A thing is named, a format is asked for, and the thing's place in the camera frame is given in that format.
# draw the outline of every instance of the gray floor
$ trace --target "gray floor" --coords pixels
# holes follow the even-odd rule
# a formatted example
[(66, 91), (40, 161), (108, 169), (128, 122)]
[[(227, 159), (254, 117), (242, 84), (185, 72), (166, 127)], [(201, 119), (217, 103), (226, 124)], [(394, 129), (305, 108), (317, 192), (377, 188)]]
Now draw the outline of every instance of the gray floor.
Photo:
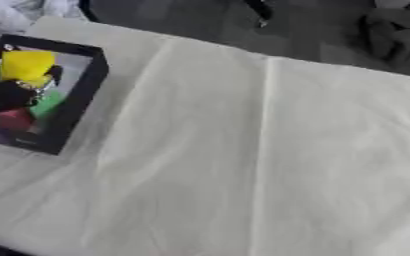
[(256, 15), (242, 0), (91, 1), (103, 23), (410, 75), (410, 61), (391, 68), (353, 43), (356, 21), (373, 7), (373, 0), (271, 0), (275, 18), (263, 29), (254, 27)]

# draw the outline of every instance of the black box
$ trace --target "black box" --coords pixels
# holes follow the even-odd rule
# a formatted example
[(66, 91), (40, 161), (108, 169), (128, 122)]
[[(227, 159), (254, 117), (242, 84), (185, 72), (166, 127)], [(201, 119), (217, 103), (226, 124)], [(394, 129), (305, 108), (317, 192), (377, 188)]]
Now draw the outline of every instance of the black box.
[(66, 94), (65, 100), (45, 121), (39, 132), (0, 127), (0, 144), (57, 155), (107, 77), (109, 66), (101, 48), (24, 36), (5, 35), (1, 42), (23, 48), (52, 51), (61, 56), (83, 58), (85, 69)]

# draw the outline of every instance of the red block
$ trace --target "red block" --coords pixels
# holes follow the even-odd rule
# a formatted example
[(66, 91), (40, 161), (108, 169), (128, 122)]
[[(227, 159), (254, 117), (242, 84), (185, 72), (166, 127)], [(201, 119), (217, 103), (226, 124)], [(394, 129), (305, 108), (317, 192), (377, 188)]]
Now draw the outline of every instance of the red block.
[(34, 118), (29, 114), (27, 109), (15, 109), (0, 112), (0, 127), (16, 131), (28, 131)]

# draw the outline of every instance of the white tablecloth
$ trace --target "white tablecloth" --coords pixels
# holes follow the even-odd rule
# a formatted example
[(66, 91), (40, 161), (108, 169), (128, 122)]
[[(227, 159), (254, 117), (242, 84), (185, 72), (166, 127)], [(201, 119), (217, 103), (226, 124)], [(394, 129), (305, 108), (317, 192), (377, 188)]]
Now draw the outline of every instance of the white tablecloth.
[(410, 256), (410, 77), (54, 18), (29, 34), (101, 46), (111, 72), (60, 156), (0, 146), (0, 244)]

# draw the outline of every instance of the yellow sponge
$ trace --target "yellow sponge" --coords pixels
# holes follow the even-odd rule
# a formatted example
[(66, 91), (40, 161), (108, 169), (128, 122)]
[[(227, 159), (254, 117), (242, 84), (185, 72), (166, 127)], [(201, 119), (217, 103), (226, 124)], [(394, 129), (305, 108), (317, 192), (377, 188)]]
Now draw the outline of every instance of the yellow sponge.
[(0, 65), (0, 81), (39, 80), (55, 63), (56, 56), (48, 51), (4, 52)]

